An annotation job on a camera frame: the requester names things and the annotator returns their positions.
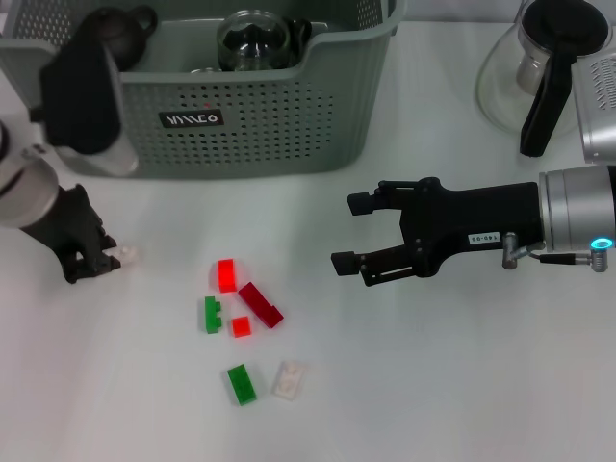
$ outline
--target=kettle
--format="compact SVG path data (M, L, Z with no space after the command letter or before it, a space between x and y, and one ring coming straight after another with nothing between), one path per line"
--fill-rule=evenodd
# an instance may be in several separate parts
M76 35L89 34L100 40L111 53L118 70L125 72L139 62L147 39L157 27L158 15L150 7L140 6L130 12L100 8L84 19Z
M572 64L611 39L607 17L584 0L524 1L479 71L478 107L496 127L520 136L522 154L542 156L552 135L578 126Z

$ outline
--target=green block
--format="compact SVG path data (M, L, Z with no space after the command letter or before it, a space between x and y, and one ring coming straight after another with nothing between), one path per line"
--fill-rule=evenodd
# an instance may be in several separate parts
M252 383L250 382L250 377L248 376L244 364L227 371L227 373L229 374L231 385L233 385L233 390L235 391L235 396L238 397L240 406L257 400L257 395L254 393L254 388L252 388Z
M222 319L218 315L220 302L213 296L205 297L205 330L208 334L218 334L222 327Z

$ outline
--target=gray plastic basket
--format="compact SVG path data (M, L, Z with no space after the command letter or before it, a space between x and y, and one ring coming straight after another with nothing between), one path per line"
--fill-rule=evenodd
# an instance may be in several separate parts
M141 178L232 178L326 171L361 153L400 0L13 0L0 65L28 106L37 71L92 10L147 4L162 23L135 72L122 74L124 113ZM238 10L304 17L315 26L302 63L260 72L217 66L216 28ZM220 109L223 125L166 128L161 113ZM80 173L100 174L79 160Z

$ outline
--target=white lego brick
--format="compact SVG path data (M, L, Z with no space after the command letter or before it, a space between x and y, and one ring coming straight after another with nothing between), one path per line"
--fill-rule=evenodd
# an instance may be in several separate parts
M283 361L280 365L278 379L273 387L273 393L280 398L293 401L297 396L301 379L306 367L296 361Z

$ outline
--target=white table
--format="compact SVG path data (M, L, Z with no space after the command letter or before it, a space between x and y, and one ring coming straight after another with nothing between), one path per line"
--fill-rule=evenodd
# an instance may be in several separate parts
M342 171L148 182L55 162L142 258L69 286L49 251L0 230L0 461L613 462L614 272L506 271L487 252L368 289L329 261L401 244L397 213L347 209L379 180L469 189L582 166L577 133L522 159L478 113L475 76L506 27L403 24L365 152ZM230 257L284 313L279 329L199 329ZM226 321L247 313L221 301ZM270 394L283 359L310 366L292 403ZM223 380L241 363L259 396L244 408Z

